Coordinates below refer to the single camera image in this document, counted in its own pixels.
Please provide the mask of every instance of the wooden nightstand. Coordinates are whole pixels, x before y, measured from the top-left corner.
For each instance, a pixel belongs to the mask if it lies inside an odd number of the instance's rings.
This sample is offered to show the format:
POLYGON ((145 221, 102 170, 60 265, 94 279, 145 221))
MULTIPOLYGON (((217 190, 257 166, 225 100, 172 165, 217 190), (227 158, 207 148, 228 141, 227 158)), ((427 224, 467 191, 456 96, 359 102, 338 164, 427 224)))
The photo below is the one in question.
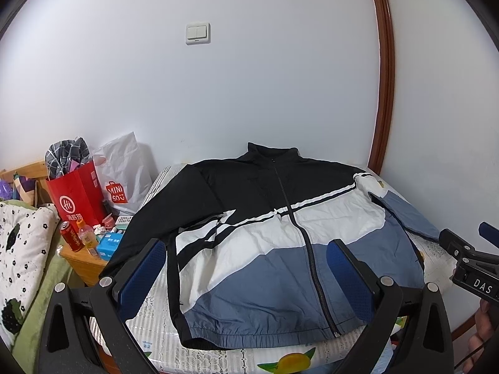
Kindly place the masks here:
POLYGON ((67 243, 62 247, 61 257, 67 260, 73 270, 88 286, 99 282, 99 274, 107 264, 105 260, 97 260, 92 257, 87 249, 81 249, 76 253, 73 252, 67 243))

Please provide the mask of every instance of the patterned cushion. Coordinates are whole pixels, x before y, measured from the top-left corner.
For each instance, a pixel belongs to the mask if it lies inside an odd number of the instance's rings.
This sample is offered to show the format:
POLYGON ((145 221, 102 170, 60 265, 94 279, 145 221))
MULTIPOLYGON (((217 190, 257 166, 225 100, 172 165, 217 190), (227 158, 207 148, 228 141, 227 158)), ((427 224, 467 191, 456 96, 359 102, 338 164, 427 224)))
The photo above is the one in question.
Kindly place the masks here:
POLYGON ((28 205, 36 206, 36 180, 15 174, 12 197, 24 201, 28 205))

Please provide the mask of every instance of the metal screw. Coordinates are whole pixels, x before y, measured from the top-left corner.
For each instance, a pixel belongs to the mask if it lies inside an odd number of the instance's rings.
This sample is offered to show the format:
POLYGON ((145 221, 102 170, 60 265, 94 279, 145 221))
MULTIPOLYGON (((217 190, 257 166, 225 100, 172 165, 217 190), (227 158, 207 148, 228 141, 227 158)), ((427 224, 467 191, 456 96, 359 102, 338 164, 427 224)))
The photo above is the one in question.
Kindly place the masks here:
POLYGON ((428 283, 427 287, 428 287, 428 289, 431 292, 437 292, 438 291, 438 285, 436 285, 435 283, 428 283))
POLYGON ((386 287, 391 287, 393 285, 393 279, 388 276, 383 276, 381 277, 381 284, 383 284, 386 287))
POLYGON ((102 277, 101 280, 99 281, 99 285, 101 287, 107 287, 112 282, 113 282, 113 279, 111 277, 102 277))
POLYGON ((64 283, 58 283, 54 287, 55 292, 61 292, 64 288, 66 288, 66 284, 64 283))

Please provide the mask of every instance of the white plastic bag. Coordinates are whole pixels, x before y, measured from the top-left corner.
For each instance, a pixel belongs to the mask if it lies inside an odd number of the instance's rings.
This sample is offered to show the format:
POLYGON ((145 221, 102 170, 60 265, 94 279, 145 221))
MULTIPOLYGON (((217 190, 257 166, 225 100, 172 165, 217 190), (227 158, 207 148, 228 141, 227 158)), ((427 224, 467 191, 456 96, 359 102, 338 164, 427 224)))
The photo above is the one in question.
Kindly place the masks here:
POLYGON ((109 205, 120 215, 134 215, 152 186, 133 132, 93 151, 95 170, 109 205))

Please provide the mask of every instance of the plaid cloth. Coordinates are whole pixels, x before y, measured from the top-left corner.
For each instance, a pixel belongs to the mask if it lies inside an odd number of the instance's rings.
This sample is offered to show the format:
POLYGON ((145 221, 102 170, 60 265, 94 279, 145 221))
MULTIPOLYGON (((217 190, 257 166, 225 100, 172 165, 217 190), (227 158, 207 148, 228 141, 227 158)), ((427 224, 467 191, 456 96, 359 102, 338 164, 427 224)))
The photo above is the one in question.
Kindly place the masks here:
POLYGON ((54 178, 68 174, 72 160, 84 165, 90 159, 90 151, 82 137, 77 137, 74 141, 56 142, 48 148, 45 154, 48 178, 54 180, 54 178))

